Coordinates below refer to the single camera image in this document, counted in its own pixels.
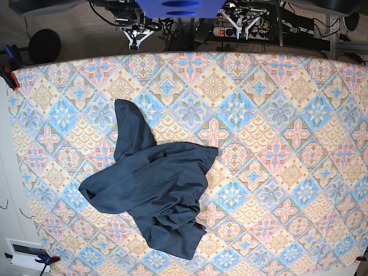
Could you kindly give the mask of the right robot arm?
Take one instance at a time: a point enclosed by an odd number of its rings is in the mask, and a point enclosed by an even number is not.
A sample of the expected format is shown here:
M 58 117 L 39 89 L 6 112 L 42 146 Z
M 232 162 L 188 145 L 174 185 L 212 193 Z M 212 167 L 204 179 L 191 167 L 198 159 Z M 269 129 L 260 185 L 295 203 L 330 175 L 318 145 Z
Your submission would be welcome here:
M 129 41 L 128 47 L 130 50 L 137 51 L 145 39 L 154 32 L 162 30 L 162 24 L 148 18 L 136 1 L 89 0 L 88 3 L 93 13 L 102 21 L 123 31 Z M 107 12 L 110 12 L 114 17 L 114 21 L 111 22 L 97 12 L 96 7 L 104 8 Z

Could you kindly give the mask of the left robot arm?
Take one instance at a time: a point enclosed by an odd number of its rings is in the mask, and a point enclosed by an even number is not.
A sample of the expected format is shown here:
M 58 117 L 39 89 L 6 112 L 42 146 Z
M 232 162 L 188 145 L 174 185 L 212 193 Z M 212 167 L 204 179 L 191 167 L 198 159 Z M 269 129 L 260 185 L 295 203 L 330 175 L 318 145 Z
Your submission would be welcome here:
M 226 1 L 217 14 L 213 35 L 236 39 L 268 40 L 278 25 L 274 1 Z

